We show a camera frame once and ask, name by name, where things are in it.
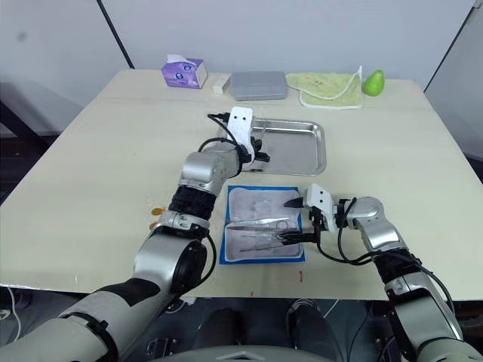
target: floor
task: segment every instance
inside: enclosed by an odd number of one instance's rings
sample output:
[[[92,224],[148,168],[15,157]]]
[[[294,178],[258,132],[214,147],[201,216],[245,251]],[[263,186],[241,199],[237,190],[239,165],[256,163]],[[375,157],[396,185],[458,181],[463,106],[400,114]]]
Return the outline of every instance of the floor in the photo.
[[[46,137],[52,143],[56,137]],[[37,162],[40,155],[32,147],[16,139],[2,139],[2,159],[0,163],[0,185],[2,186],[2,202],[14,189],[15,185],[26,175]],[[470,160],[479,179],[483,182],[483,163]],[[23,334],[34,329],[42,321],[53,318],[62,310],[73,304],[83,295],[65,295],[47,291],[18,291],[23,297],[23,304],[19,305],[20,319],[23,321]],[[194,305],[184,306],[174,314],[163,314],[157,318],[148,330],[140,337],[137,346],[127,359],[129,362],[152,359],[146,354],[146,347],[154,339],[176,339],[171,343],[175,352],[186,351],[191,348],[199,325],[208,315],[219,308],[233,308],[245,316],[246,343],[264,345],[288,345],[285,331],[285,313],[292,299],[197,299]],[[322,312],[326,312],[334,301],[318,300]],[[10,297],[5,288],[0,289],[0,309],[9,308]],[[457,303],[459,315],[468,321],[469,341],[483,352],[483,328],[481,322],[475,324],[474,316],[483,314],[483,302]],[[381,316],[381,304],[365,301],[340,301],[328,315],[328,322],[332,326],[344,355],[348,345],[355,335],[355,331],[364,320],[368,309],[369,318],[357,335],[352,356],[359,361],[374,361],[384,342],[392,335],[387,319]],[[16,322],[12,317],[0,321],[0,345],[11,341],[16,333]],[[398,356],[397,346],[391,348],[388,360]]]

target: white eraser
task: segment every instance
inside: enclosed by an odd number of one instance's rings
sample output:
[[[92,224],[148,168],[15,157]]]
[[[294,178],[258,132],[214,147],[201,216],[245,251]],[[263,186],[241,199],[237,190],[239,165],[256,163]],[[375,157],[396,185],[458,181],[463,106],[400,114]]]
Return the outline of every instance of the white eraser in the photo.
[[[230,74],[222,74],[213,84],[213,92],[215,94],[223,94],[228,89]]]

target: metal tray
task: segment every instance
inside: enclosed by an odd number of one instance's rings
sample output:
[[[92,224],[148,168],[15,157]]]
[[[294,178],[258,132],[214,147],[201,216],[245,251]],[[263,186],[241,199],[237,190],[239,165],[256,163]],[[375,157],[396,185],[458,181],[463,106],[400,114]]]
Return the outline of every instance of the metal tray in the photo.
[[[314,122],[255,118],[251,135],[262,140],[270,162],[255,161],[248,172],[315,176],[327,164],[324,129]]]

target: gray box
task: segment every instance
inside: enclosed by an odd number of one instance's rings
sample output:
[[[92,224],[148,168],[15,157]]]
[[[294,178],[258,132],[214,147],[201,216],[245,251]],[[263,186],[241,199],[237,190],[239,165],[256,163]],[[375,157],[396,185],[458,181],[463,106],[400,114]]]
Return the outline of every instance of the gray box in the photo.
[[[230,93],[236,100],[283,100],[287,81],[283,72],[232,73]]]

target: table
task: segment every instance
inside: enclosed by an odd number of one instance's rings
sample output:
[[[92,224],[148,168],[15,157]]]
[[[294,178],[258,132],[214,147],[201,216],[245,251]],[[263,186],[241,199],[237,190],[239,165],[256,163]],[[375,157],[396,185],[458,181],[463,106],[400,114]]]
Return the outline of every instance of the table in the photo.
[[[151,210],[169,205],[184,159],[217,131],[206,114],[240,104],[213,94],[216,77],[190,90],[167,87],[154,70],[117,74],[3,203],[0,283],[91,292],[128,279],[155,221]],[[318,183],[335,199],[379,198],[454,299],[482,299],[483,188],[414,81],[388,80],[359,110],[303,108],[295,90],[243,105],[258,117],[318,122],[328,165],[314,177],[243,173],[228,184]],[[226,187],[211,217],[218,246],[225,205]],[[337,254],[335,235],[324,240]],[[365,252],[358,232],[345,231],[344,240],[349,256]],[[340,265],[314,245],[306,245],[305,263],[218,265],[189,296],[386,298],[374,265]]]

